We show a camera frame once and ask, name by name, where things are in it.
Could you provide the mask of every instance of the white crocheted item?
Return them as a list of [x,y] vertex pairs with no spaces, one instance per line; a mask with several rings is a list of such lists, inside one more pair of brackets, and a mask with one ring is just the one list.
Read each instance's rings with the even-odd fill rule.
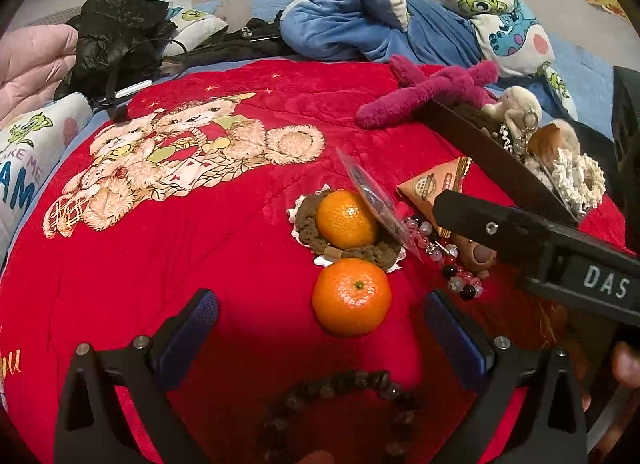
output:
[[558,148],[558,159],[553,165],[551,178],[579,218],[602,203],[606,188],[604,173],[597,161],[588,155],[574,156],[571,151]]

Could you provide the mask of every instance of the pink blanket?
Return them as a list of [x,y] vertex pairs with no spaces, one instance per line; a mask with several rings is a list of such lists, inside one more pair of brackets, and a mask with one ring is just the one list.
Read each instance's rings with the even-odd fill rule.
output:
[[37,110],[76,63],[78,32],[68,25],[26,27],[0,40],[0,128]]

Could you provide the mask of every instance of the bead bracelet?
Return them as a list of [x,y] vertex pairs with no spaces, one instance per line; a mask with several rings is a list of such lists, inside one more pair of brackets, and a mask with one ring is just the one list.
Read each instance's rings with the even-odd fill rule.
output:
[[290,462],[286,456],[289,418],[302,411],[308,402],[365,390],[375,391],[380,399],[389,400],[398,407],[398,413],[394,417],[394,440],[386,444],[381,463],[402,464],[414,431],[417,404],[413,392],[405,391],[400,384],[392,381],[386,370],[348,370],[328,379],[301,381],[293,386],[278,403],[268,408],[269,415],[258,440],[263,448],[263,460],[269,464]]

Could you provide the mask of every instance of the black jacket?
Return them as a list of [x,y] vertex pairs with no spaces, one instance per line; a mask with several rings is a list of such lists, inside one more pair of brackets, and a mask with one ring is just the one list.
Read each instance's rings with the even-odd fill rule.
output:
[[166,19],[167,7],[167,2],[156,0],[87,0],[80,15],[67,22],[78,30],[76,65],[60,83],[55,99],[72,92],[89,99],[104,97],[114,70],[116,90],[152,75],[161,63],[157,50],[176,28]]

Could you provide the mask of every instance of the blue gripper pad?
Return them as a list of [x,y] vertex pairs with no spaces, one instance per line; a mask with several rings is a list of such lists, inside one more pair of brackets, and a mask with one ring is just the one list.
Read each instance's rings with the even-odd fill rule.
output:
[[435,290],[425,298],[424,319],[462,386],[479,393],[484,390],[495,354],[477,325],[470,329],[474,332],[465,330],[462,323],[469,326],[472,320],[463,317],[454,307],[443,291]]
[[176,318],[167,320],[158,331],[160,333],[166,325],[177,320],[177,325],[171,325],[174,330],[166,348],[158,355],[154,364],[154,375],[161,390],[174,390],[180,385],[204,340],[218,322],[218,313],[216,295],[210,290],[200,289],[190,304]]

